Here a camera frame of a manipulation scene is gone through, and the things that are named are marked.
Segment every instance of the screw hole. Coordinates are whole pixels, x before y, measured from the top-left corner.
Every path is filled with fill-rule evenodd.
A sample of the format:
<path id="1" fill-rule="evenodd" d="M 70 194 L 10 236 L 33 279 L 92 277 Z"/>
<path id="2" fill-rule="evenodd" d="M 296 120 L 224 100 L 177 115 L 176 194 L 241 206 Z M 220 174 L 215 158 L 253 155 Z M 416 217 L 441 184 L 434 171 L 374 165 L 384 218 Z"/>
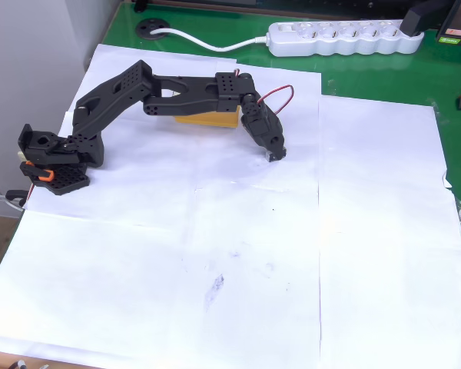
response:
<path id="1" fill-rule="evenodd" d="M 40 145 L 44 145 L 45 143 L 47 143 L 49 141 L 49 138 L 47 138 L 46 136 L 41 136 L 39 139 L 38 139 L 38 143 Z"/>

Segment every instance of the green table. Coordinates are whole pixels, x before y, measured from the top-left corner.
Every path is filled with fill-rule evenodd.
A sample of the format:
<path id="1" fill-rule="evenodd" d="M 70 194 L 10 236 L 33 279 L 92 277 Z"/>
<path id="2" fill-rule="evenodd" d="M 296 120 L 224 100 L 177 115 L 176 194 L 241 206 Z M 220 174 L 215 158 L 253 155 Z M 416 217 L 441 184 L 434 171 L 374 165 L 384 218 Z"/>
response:
<path id="1" fill-rule="evenodd" d="M 296 21 L 297 18 L 156 5 L 149 5 L 147 11 L 137 14 L 133 12 L 133 5 L 121 4 L 104 43 L 161 52 L 236 58 L 239 63 L 261 67 L 315 71 L 322 75 L 324 95 L 432 105 L 446 156 L 447 179 L 453 185 L 454 195 L 461 200 L 461 111 L 456 109 L 456 98 L 461 94 L 461 46 L 438 44 L 436 33 L 429 31 L 414 55 L 277 58 L 263 45 L 217 53 L 178 36 L 158 41 L 141 39 L 134 29 L 145 18 L 162 18 L 171 27 L 215 46 L 228 46 L 264 36 L 271 23 Z"/>

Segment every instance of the orange part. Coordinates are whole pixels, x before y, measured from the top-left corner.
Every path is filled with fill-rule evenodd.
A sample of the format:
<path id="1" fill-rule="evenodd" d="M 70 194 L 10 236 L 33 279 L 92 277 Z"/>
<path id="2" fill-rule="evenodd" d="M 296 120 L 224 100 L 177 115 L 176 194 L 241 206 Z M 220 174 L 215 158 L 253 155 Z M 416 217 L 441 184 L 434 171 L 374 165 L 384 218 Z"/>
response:
<path id="1" fill-rule="evenodd" d="M 49 176 L 48 177 L 38 177 L 39 181 L 51 182 L 55 179 L 55 173 L 53 173 L 53 171 L 50 171 L 49 169 L 44 169 L 44 171 L 47 171 L 49 173 Z"/>
<path id="2" fill-rule="evenodd" d="M 27 165 L 32 165 L 34 167 L 34 163 L 32 161 L 27 161 L 25 162 Z M 44 171 L 49 173 L 48 177 L 38 177 L 39 181 L 43 182 L 51 182 L 55 179 L 55 173 L 53 171 L 50 171 L 49 169 L 44 169 Z"/>

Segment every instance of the white wall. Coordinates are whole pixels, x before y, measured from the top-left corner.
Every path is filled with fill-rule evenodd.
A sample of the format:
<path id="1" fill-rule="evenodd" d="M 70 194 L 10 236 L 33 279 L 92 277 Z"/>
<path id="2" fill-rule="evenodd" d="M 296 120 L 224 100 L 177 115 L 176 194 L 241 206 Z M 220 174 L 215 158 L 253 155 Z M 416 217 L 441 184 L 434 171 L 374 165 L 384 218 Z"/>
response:
<path id="1" fill-rule="evenodd" d="M 28 189 L 18 169 L 25 123 L 58 132 L 119 0 L 0 1 L 0 192 Z M 19 216 L 0 201 L 0 215 Z"/>

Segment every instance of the stain on paper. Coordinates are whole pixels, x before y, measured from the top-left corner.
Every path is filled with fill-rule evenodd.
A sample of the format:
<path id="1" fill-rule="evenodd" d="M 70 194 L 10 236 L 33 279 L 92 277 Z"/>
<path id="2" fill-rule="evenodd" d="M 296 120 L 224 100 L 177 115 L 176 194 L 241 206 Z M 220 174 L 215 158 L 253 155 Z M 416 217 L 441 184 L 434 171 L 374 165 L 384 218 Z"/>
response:
<path id="1" fill-rule="evenodd" d="M 224 286 L 224 276 L 221 274 L 215 278 L 214 284 L 211 289 L 205 294 L 205 311 L 210 309 L 210 306 L 214 303 L 217 298 L 220 290 Z"/>

